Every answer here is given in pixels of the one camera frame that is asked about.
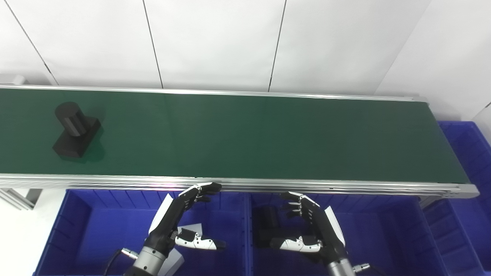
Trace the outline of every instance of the panel seam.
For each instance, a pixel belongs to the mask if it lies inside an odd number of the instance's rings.
[[[285,4],[283,5],[283,13],[281,14],[281,22],[279,24],[279,32],[278,32],[278,39],[276,41],[276,48],[274,50],[274,57],[273,57],[273,66],[271,68],[271,75],[270,75],[270,83],[268,85],[268,92],[270,91],[270,88],[271,88],[271,82],[273,81],[273,71],[274,71],[274,64],[276,62],[276,54],[278,53],[278,45],[279,45],[279,38],[280,38],[280,35],[281,35],[281,27],[283,27],[283,18],[285,17],[285,9],[286,9],[286,1],[285,0]]]
[[[148,32],[150,33],[150,40],[152,41],[152,49],[154,51],[155,63],[157,65],[157,71],[159,73],[160,86],[161,86],[161,88],[164,88],[164,83],[162,82],[162,74],[160,73],[159,60],[157,59],[157,52],[155,51],[155,44],[154,44],[154,40],[153,40],[152,29],[150,28],[150,21],[148,20],[147,6],[145,5],[145,0],[141,0],[141,1],[143,3],[143,10],[145,11],[145,18],[147,20]]]
[[[394,60],[392,61],[392,63],[390,64],[389,68],[387,69],[387,71],[385,72],[385,75],[383,76],[383,78],[380,80],[379,82],[379,85],[377,86],[377,88],[375,88],[375,91],[373,92],[373,94],[375,95],[375,93],[377,93],[378,89],[380,88],[380,85],[382,85],[382,82],[385,80],[385,78],[387,77],[387,74],[389,73],[390,69],[392,69],[392,66],[394,66],[394,63],[396,62],[397,58],[399,57],[399,55],[401,54],[402,50],[404,49],[404,47],[406,46],[406,44],[408,43],[409,39],[411,38],[412,34],[414,33],[414,30],[418,27],[418,24],[419,22],[421,21],[421,18],[423,18],[423,16],[425,15],[426,11],[428,10],[428,7],[430,7],[431,3],[433,2],[433,0],[431,0],[428,5],[426,6],[425,10],[423,11],[423,13],[421,13],[421,17],[418,19],[418,21],[416,22],[416,24],[414,24],[414,28],[412,29],[411,33],[408,35],[408,37],[406,38],[406,41],[404,42],[404,44],[402,45],[402,47],[399,49],[399,52],[397,53],[396,57],[394,58]]]
[[[41,61],[43,62],[44,66],[46,67],[46,69],[48,70],[48,72],[50,73],[51,77],[53,78],[53,80],[55,81],[56,85],[59,85],[58,84],[58,81],[56,80],[55,76],[53,75],[53,73],[51,72],[50,68],[48,67],[48,65],[46,64],[46,61],[44,60],[44,58],[41,56],[41,53],[38,51],[37,47],[34,45],[34,43],[32,42],[31,38],[29,37],[29,35],[27,34],[26,32],[26,29],[24,29],[24,27],[22,26],[21,22],[19,21],[19,19],[17,18],[17,16],[15,15],[14,11],[12,10],[12,8],[10,7],[10,5],[7,3],[7,0],[3,0],[5,2],[5,4],[7,5],[8,9],[10,10],[10,13],[12,13],[12,16],[15,18],[15,21],[17,21],[17,24],[19,24],[19,26],[21,27],[22,29],[22,32],[24,32],[24,34],[26,35],[27,39],[29,40],[29,43],[32,45],[32,47],[34,48],[34,50],[36,51],[37,55],[39,56],[39,58],[41,59]]]

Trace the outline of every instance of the blue plastic bin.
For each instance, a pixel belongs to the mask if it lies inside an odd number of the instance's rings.
[[[481,193],[424,210],[451,276],[491,275],[491,148],[474,122],[439,122],[470,181]]]
[[[118,248],[140,251],[148,228],[167,192],[69,190],[35,276],[101,275]],[[248,195],[219,193],[196,203],[179,225],[202,223],[203,233],[227,242],[227,250],[177,248],[184,256],[178,276],[246,275]],[[132,260],[121,256],[111,275],[121,275]]]
[[[353,265],[370,263],[388,276],[444,276],[446,271],[417,199],[389,195],[313,194],[321,207],[330,205],[346,240]],[[275,194],[252,194],[252,207],[286,201]],[[279,214],[281,227],[297,227],[308,234],[305,221]],[[313,264],[297,252],[253,248],[255,276],[325,276],[322,264]],[[364,272],[362,275],[377,275]]]

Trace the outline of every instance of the metal rail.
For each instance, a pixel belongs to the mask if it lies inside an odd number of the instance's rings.
[[[2,89],[2,88],[5,88],[5,89],[24,89],[24,90],[105,91],[105,92],[161,93],[161,94],[179,94],[179,95],[221,95],[221,96],[282,97],[282,98],[308,98],[308,99],[332,99],[332,100],[427,102],[427,99],[424,97],[395,97],[395,96],[374,96],[374,95],[334,95],[334,94],[284,93],[284,92],[249,92],[249,91],[221,91],[221,90],[189,90],[189,89],[157,89],[157,88],[109,88],[109,87],[78,87],[78,86],[0,84],[0,89]]]
[[[222,190],[227,192],[293,191],[299,193],[398,194],[438,196],[440,198],[470,198],[479,195],[473,184],[453,183],[0,173],[0,187],[9,188],[178,191],[203,182],[221,183]]]

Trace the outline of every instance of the connector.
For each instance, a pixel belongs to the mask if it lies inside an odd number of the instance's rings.
[[[359,272],[362,272],[362,271],[367,270],[369,268],[370,268],[370,264],[368,264],[368,263],[367,264],[361,264],[361,265],[355,265],[355,266],[353,266],[353,271],[355,273],[359,273]]]
[[[125,254],[126,256],[132,258],[133,260],[138,259],[138,253],[136,253],[133,250],[129,250],[128,248],[123,248],[121,250],[121,253]]]

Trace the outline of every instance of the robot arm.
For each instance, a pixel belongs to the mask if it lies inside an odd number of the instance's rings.
[[[315,236],[274,238],[271,247],[304,253],[317,253],[330,276],[355,276],[355,270],[348,260],[344,237],[332,209],[322,210],[320,206],[301,193],[282,193],[289,202],[288,217],[301,216],[312,227]]]
[[[156,227],[151,226],[151,229],[154,229],[150,231],[143,249],[124,276],[156,276],[175,244],[208,250],[225,248],[224,242],[200,237],[190,230],[183,229],[181,233],[177,233],[177,224],[184,212],[197,201],[209,202],[210,198],[207,195],[214,195],[220,189],[221,185],[218,183],[193,185],[172,199],[170,205],[164,206],[162,219]],[[163,204],[169,203],[170,200],[166,200]]]

